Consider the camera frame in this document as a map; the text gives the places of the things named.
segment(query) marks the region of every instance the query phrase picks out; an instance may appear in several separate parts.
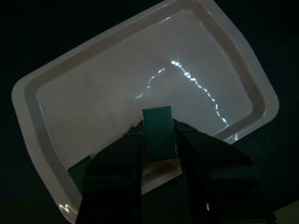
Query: plastic tray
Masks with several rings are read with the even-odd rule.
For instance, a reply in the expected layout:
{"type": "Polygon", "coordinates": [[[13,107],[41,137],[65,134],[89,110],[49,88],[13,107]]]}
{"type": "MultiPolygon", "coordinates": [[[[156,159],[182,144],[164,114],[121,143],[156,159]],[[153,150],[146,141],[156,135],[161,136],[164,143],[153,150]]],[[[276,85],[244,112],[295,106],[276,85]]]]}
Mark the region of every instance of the plastic tray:
{"type": "MultiPolygon", "coordinates": [[[[68,169],[141,120],[172,116],[229,144],[276,115],[277,99],[238,30],[209,0],[169,0],[20,79],[13,105],[32,162],[74,222],[80,192],[68,169]]],[[[180,174],[149,164],[144,193],[180,174]]]]}

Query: dark background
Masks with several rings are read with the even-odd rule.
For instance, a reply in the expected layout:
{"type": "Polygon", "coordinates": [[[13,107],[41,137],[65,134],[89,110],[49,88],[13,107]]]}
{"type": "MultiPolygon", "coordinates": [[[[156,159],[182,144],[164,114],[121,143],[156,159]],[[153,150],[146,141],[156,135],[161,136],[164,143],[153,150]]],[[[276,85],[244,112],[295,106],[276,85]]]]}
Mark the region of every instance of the dark background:
{"type": "MultiPolygon", "coordinates": [[[[33,168],[10,93],[14,83],[158,0],[0,1],[0,223],[68,223],[33,168]]],[[[299,27],[291,0],[216,0],[243,33],[273,86],[272,122],[234,146],[252,157],[272,209],[299,200],[299,27]]],[[[144,197],[144,223],[189,223],[182,179],[144,197]]]]}

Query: curved edge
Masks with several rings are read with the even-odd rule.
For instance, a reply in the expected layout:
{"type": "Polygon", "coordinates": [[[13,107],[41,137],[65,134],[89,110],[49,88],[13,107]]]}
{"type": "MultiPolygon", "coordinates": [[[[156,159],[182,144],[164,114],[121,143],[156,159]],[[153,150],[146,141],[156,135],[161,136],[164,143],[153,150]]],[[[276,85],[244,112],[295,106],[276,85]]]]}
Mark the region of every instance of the curved edge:
{"type": "Polygon", "coordinates": [[[252,74],[252,77],[256,82],[257,89],[264,99],[264,113],[263,115],[253,121],[241,131],[224,139],[224,141],[229,144],[236,142],[241,137],[244,137],[253,130],[260,128],[265,123],[268,123],[277,114],[279,110],[279,100],[276,97],[276,92],[271,86],[269,80],[267,78],[265,72],[260,63],[257,61],[257,56],[253,53],[253,50],[240,33],[237,27],[230,22],[229,18],[221,11],[220,7],[212,0],[194,0],[197,1],[202,7],[205,8],[209,15],[213,17],[216,23],[221,27],[222,31],[228,34],[237,51],[245,61],[247,69],[252,74]]]}
{"type": "Polygon", "coordinates": [[[42,154],[41,146],[34,135],[29,111],[25,105],[24,90],[26,86],[28,78],[24,77],[16,82],[12,92],[13,108],[22,132],[25,147],[32,159],[34,169],[41,177],[41,181],[45,184],[45,187],[61,211],[61,214],[70,223],[74,223],[81,201],[80,193],[72,180],[68,179],[68,177],[65,183],[61,183],[62,178],[65,178],[66,171],[58,170],[56,167],[52,167],[46,157],[42,154]]]}

